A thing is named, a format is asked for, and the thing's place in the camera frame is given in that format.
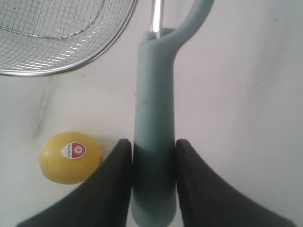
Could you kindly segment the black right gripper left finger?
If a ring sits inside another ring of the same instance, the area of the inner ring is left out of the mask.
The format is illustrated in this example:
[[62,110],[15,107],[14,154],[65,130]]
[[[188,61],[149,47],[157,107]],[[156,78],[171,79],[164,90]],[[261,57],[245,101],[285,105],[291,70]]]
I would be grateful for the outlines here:
[[106,160],[66,197],[19,227],[124,227],[132,187],[132,150],[120,139]]

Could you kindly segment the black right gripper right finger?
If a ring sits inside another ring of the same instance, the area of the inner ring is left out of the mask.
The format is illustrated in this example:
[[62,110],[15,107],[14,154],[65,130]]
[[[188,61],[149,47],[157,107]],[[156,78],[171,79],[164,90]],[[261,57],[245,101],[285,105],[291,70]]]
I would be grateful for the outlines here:
[[224,181],[188,140],[175,148],[179,207],[186,227],[294,227]]

